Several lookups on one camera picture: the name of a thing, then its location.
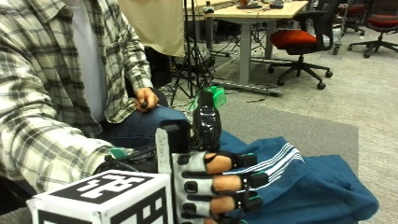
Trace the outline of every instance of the red chair seat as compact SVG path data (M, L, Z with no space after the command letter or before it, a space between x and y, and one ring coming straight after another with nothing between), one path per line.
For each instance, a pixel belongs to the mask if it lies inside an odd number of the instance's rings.
M341 16L345 16L348 5L339 7L339 12ZM356 16L367 11L365 4L353 4L349 6L348 16Z
M279 49L316 47L316 37L301 30L281 30L272 34L272 43Z
M372 26L389 28L398 26L398 16L372 14L369 18Z

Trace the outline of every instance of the green object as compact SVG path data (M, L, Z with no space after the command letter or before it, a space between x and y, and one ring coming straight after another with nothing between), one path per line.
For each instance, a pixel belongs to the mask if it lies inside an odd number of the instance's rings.
M206 89L207 91L214 93L214 101L216 109L220 109L223 105L227 103L226 89L222 86L212 86ZM195 101L190 105L190 110L195 111L199 106L199 96Z
M114 147L110 149L110 152L115 159L119 159L128 155L128 153L126 152L126 149L123 147Z

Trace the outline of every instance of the blue jacket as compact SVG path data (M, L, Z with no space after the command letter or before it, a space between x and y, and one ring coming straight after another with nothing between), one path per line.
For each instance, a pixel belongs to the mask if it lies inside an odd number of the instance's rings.
M220 142L222 150L257 154L257 166L230 174L261 170L271 176L257 189L264 205L244 217L249 224L345 224L377 212L379 201L340 156L303 157L283 137L248 145L223 132Z

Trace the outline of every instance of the white cube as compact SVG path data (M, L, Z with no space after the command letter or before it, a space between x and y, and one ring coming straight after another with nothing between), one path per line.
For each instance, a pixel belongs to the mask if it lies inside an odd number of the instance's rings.
M171 176L110 170L29 200L34 224L174 223Z

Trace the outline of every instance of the black and white pattern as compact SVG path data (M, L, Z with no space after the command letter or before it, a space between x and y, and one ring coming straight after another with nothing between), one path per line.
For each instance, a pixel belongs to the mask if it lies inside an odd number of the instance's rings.
M111 224L168 223L167 191L162 188L111 218Z
M74 223L74 224L91 224L90 221L80 220L75 217L66 217L60 214L51 213L45 210L38 211L39 215L39 224L64 224L64 223Z
M102 204L154 179L152 176L103 174L51 195L80 202Z

